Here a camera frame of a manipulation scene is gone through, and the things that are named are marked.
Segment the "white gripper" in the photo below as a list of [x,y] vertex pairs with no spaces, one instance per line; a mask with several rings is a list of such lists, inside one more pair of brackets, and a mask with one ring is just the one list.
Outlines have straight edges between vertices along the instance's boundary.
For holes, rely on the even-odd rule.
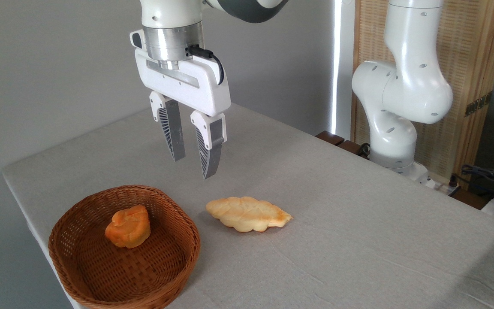
[[174,161],[186,156],[178,102],[196,110],[190,119],[196,127],[202,176],[210,178],[217,172],[222,144],[227,141],[223,114],[231,106],[227,78],[218,84],[219,66],[212,59],[194,56],[179,61],[178,69],[163,69],[139,48],[135,59],[144,86],[153,90],[149,96],[153,118],[162,127]]

